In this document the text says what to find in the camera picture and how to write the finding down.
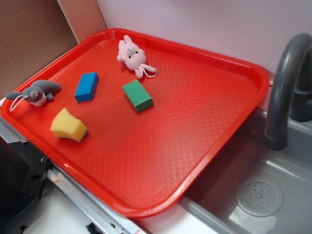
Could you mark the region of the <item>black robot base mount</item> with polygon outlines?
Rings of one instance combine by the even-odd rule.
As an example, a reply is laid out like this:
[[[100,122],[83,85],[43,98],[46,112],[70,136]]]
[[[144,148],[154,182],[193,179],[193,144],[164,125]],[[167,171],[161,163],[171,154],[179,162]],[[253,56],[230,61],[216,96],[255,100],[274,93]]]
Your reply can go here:
[[[50,160],[31,142],[0,140],[0,232],[38,203]]]

